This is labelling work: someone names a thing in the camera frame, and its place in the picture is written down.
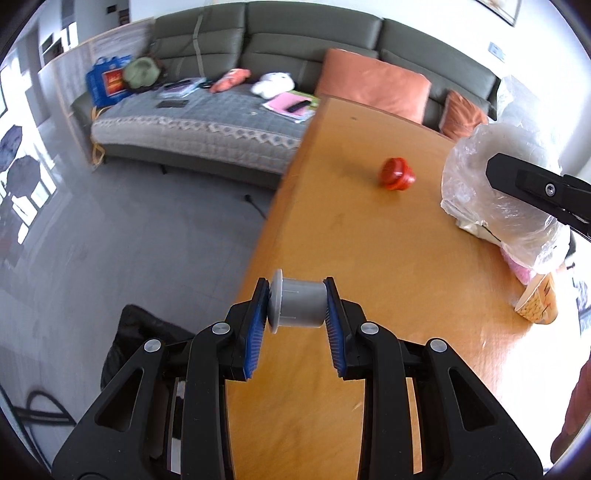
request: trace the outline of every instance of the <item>blue shopping bag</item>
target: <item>blue shopping bag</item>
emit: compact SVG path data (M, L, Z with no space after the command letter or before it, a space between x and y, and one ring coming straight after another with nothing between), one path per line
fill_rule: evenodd
M131 55L110 60L101 57L86 74L86 86L97 107L115 105L132 94L123 81L123 69L130 61Z

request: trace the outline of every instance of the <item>green leather sofa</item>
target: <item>green leather sofa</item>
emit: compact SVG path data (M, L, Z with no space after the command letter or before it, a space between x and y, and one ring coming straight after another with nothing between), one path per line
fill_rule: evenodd
M313 93L328 48L342 48L425 75L433 84L424 125L437 130L449 89L496 117L500 84L490 70L451 46L394 20L327 5L256 1L195 8L155 20L150 53L162 60L168 80L199 76L193 42L197 34L203 70L211 79L246 68L257 80L289 72L297 89ZM88 99L73 105L77 117ZM109 156L129 157L234 179L276 186L280 175L133 145L104 145Z

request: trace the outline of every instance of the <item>sofa backrest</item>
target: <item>sofa backrest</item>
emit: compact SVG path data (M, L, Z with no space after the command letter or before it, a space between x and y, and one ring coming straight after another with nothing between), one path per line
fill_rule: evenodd
M164 63L167 80L200 76L193 36L203 59L204 75L220 78L236 68L245 34L245 4L192 8L158 17L150 53Z
M377 49L379 59L425 75L431 92L423 124L438 129L449 90L455 90L496 119L500 80L448 44L394 20L384 20Z
M257 79L288 72L300 91L313 93L329 48L377 58L382 19L355 10L297 2L250 2L240 66Z

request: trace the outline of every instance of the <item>tiled floor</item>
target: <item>tiled floor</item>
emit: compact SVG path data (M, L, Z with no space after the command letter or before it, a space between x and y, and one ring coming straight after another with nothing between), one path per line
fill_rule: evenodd
M17 406L41 388L80 419L124 305L193 332L225 317L264 224L243 197L268 211L273 192L125 160L92 172L52 120L40 131L54 192L12 211L25 227L0 226L0 384ZM68 430L35 429L53 458Z

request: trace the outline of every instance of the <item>metal screw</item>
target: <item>metal screw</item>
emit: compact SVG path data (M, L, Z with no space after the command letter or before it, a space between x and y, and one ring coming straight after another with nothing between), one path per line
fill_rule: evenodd
M444 342L443 340L440 340L439 338L436 338L435 340L431 340L431 343L429 343L429 345L431 346L431 349L433 349L439 353L447 350L447 343Z
M371 322L365 322L362 326L361 326L361 331L363 333L366 333L367 335L375 335L376 333L378 333L378 326L375 323L371 323Z
M212 332L216 335L223 335L224 333L228 333L230 331L230 326L226 322L219 322L216 323L212 327Z
M148 340L144 343L144 350L146 350L148 353L157 352L160 350L161 346L162 343L160 343L160 340L157 338L152 338L151 340Z

